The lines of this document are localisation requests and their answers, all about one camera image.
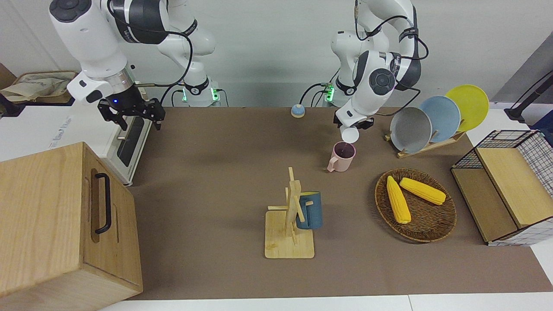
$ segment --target pink mug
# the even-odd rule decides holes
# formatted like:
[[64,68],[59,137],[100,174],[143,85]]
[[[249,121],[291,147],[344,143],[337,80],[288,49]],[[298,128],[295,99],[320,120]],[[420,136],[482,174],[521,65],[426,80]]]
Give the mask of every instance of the pink mug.
[[355,147],[346,142],[338,142],[332,149],[332,157],[326,168],[329,172],[344,172],[349,168],[353,157],[355,156]]

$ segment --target yellow corn cob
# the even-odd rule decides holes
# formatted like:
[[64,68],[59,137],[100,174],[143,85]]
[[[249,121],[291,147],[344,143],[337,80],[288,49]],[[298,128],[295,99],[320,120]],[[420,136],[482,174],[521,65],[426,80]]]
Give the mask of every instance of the yellow corn cob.
[[412,194],[419,196],[436,205],[442,205],[446,200],[445,193],[427,184],[417,182],[416,180],[407,177],[402,178],[399,185]]
[[388,198],[390,199],[395,220],[400,224],[408,224],[411,221],[411,213],[398,183],[392,176],[388,176],[386,190],[388,191]]

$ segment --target wicker tray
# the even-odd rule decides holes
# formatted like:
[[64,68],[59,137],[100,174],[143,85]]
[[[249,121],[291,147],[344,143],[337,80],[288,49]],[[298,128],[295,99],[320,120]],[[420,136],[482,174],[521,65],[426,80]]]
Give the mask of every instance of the wicker tray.
[[[443,205],[430,203],[407,190],[401,189],[409,211],[411,222],[405,225],[399,224],[394,218],[392,206],[386,190],[386,178],[391,175],[398,183],[403,177],[408,177],[427,185],[440,189],[446,194]],[[378,211],[384,221],[397,233],[407,239],[418,242],[434,242],[448,236],[457,222],[455,204],[446,189],[428,174],[415,169],[397,168],[384,173],[377,182],[374,190],[374,198]]]

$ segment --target plate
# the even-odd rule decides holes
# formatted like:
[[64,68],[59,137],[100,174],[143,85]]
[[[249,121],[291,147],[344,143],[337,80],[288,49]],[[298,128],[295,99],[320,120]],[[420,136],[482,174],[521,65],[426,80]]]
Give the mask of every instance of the plate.
[[405,153],[421,151],[432,136],[432,123],[421,109],[407,107],[398,112],[390,124],[390,138]]
[[461,123],[461,112],[454,101],[445,96],[434,96],[423,101],[420,109],[430,118],[432,130],[437,131],[430,142],[443,142],[455,135]]
[[461,111],[460,132],[469,131],[482,123],[489,111],[488,95],[476,85],[460,85],[447,92],[446,97],[453,100]]
[[[411,212],[411,222],[404,225],[399,224],[394,218],[386,190],[386,179],[389,175],[398,183],[403,177],[407,177],[439,189],[446,194],[446,200],[444,204],[436,205],[402,188],[401,192],[403,192]],[[378,179],[374,190],[374,199],[386,224],[395,232],[413,241],[428,243],[444,239],[453,231],[457,223],[455,203],[447,190],[436,179],[416,169],[397,168],[384,173]]]

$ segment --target black handle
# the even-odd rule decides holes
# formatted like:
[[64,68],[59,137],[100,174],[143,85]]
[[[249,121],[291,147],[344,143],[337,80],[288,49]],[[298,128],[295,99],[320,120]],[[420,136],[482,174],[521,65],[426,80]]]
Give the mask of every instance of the black handle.
[[106,173],[98,173],[94,175],[97,179],[104,178],[106,182],[106,224],[104,227],[95,230],[96,234],[102,234],[111,227],[111,193],[109,191],[109,176]]

